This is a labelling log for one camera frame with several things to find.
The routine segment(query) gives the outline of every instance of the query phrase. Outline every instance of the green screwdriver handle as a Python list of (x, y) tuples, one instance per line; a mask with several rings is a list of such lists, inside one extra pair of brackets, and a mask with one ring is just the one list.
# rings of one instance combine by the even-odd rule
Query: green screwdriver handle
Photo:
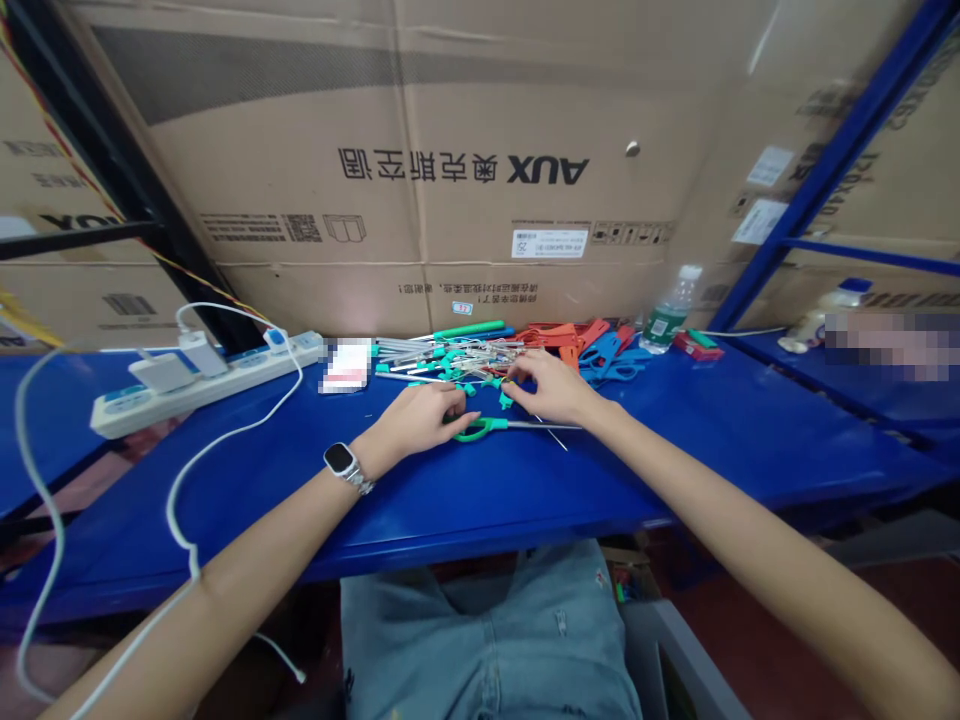
[(440, 330), (433, 334), (434, 340), (443, 340), (449, 337), (459, 337), (460, 335), (471, 335), (478, 332), (492, 332), (494, 330), (503, 330), (506, 323), (503, 320), (492, 320), (488, 323), (477, 323), (476, 325), (467, 325), (462, 328), (453, 328), (451, 330)]
[(479, 418), (470, 423), (470, 427), (478, 427), (478, 432), (462, 432), (453, 436), (458, 442), (473, 442), (490, 434), (491, 430), (506, 430), (510, 427), (510, 421), (506, 418)]

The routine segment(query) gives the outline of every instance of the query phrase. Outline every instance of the red floor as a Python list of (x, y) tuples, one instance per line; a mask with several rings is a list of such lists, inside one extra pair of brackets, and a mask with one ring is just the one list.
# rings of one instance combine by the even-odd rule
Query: red floor
[[(648, 549), (656, 558), (655, 548)], [(758, 720), (867, 720), (871, 716), (779, 620), (726, 575), (676, 592), (654, 569), (664, 597), (680, 610), (727, 682)], [(945, 559), (858, 573), (907, 615), (960, 667), (960, 567)]]

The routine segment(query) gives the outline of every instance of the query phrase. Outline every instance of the wrist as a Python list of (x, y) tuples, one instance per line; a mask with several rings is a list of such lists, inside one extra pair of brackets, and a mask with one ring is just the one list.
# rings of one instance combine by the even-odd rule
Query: wrist
[(592, 402), (584, 403), (581, 406), (580, 417), (577, 424), (587, 432), (596, 434), (596, 431), (610, 415), (617, 410), (622, 410), (620, 403), (614, 400), (607, 400), (600, 395), (591, 399)]
[(360, 463), (360, 470), (369, 482), (376, 482), (403, 460), (404, 454), (372, 426), (350, 443), (350, 451)]

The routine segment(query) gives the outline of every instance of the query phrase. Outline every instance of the watch face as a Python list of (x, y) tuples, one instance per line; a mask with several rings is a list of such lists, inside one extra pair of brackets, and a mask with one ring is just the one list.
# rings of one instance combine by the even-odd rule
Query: watch face
[(323, 454), (323, 459), (327, 461), (327, 465), (335, 473), (346, 472), (353, 465), (353, 455), (343, 443), (337, 443), (327, 448), (327, 451)]

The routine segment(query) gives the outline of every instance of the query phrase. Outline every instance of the hand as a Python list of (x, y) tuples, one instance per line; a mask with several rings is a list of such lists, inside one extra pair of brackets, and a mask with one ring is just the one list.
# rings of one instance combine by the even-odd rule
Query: hand
[[(466, 409), (467, 396), (453, 383), (408, 387), (351, 447), (368, 479), (370, 475), (379, 477), (407, 455), (442, 445), (466, 430), (480, 417), (480, 413), (468, 413)], [(461, 417), (443, 424), (444, 417), (457, 415)]]
[(528, 413), (544, 420), (584, 425), (609, 402), (587, 385), (573, 368), (545, 350), (529, 350), (518, 357), (507, 377), (523, 382), (531, 375), (537, 383), (536, 393), (528, 393), (519, 385), (506, 382), (500, 389)]

